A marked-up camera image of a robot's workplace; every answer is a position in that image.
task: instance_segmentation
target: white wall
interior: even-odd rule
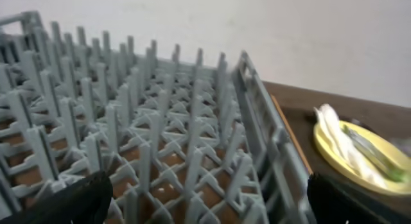
[[[263,80],[411,107],[411,0],[0,0],[0,16],[38,10],[62,31],[133,35],[169,57],[234,65],[249,52]]]

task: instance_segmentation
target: brown table surface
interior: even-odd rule
[[[387,140],[411,137],[411,108],[276,83],[265,83],[265,87],[268,93],[274,95],[279,103],[311,169],[315,172],[330,175],[337,180],[349,181],[345,176],[335,171],[315,148],[313,127],[316,120],[313,107],[328,103],[340,117],[357,119]],[[359,185],[353,186],[392,209],[411,217],[411,196],[386,196],[366,190]]]

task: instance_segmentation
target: dish rack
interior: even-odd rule
[[[38,12],[0,19],[0,219],[93,172],[110,175],[106,223],[315,223],[308,173],[243,52],[234,71],[169,60],[152,40],[78,42]]]

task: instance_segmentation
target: white napkin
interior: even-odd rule
[[[328,104],[324,104],[319,109],[314,108],[314,111],[317,115],[320,129],[331,143],[331,149],[335,155],[344,159],[345,163],[360,177],[386,188],[387,186],[382,176],[365,163],[365,157],[354,147],[352,140],[341,130],[340,120],[334,109]]]

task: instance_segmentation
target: wooden table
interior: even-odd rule
[[[275,83],[265,83],[265,87],[269,94],[275,96],[281,107],[296,141],[299,143],[301,154],[304,155],[302,158],[306,159],[309,164],[308,167],[312,171],[330,175],[337,180],[346,182],[349,179],[335,171],[317,151],[313,140],[313,127],[316,123],[313,107],[328,103],[339,116],[357,119],[387,140],[411,137],[411,108]],[[395,211],[411,217],[411,196],[386,196],[366,190],[359,185],[353,186]]]

